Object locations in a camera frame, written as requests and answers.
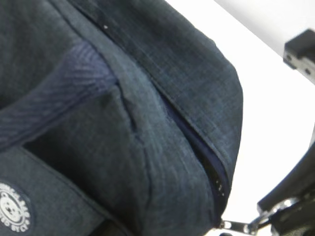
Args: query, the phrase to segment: black plastic part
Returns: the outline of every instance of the black plastic part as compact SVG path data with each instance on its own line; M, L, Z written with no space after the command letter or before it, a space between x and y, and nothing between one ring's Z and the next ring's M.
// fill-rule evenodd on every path
M303 196L312 186L315 186L315 144L284 180L258 203L258 206L262 211L270 211L273 206L285 199Z
M315 230L315 199L304 200L271 217L270 222L280 236L308 235Z
M299 36L287 42L284 49L298 59L305 56L305 54L310 51L315 52L315 32L311 29L306 30Z

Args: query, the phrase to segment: bag strap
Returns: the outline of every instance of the bag strap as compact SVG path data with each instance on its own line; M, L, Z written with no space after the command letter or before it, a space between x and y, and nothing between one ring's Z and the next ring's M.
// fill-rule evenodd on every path
M79 42L41 84L0 112L0 152L42 135L116 81L101 55Z

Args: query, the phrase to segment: seam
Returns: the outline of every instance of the seam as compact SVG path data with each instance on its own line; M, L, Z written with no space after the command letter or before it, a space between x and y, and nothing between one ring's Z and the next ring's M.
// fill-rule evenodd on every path
M119 83L117 83L117 87L118 87L120 94L121 94L120 98L121 98L123 108L124 108L124 110L128 116L128 119L129 119L130 128L132 130L132 133L133 133L136 141L141 145L141 149L143 152L143 157L144 157L144 162L145 162L144 163L145 164L145 170L146 170L146 175L147 175L148 182L149 182L149 184L148 184L148 198L147 198L146 203L145 203L145 215L146 215L146 213L148 212L147 210L150 207L150 203L152 201L152 196L153 196L153 184L152 184L153 182L152 182L152 177L150 175L149 156L148 156L147 149L144 145L144 141L140 137L139 130L137 128L137 123L136 123L136 121L132 115L132 112L128 108L127 99L124 97L123 89L121 88ZM143 221L141 221L141 231L143 231L143 229L144 229L144 223L143 223Z

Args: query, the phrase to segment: bag pocket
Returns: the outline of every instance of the bag pocket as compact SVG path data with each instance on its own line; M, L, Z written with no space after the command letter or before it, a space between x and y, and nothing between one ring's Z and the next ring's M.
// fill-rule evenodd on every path
M109 219L25 149L0 154L0 235L87 236Z

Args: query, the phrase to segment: black object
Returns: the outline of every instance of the black object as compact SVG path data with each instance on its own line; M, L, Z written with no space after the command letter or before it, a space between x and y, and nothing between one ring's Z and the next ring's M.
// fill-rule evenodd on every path
M308 29L287 42L283 61L315 84L315 32Z
M284 62L315 85L315 32L306 30L287 42ZM222 221L221 228L248 235L271 224L273 236L315 236L315 129L311 147L295 168L258 203L260 216L250 224Z

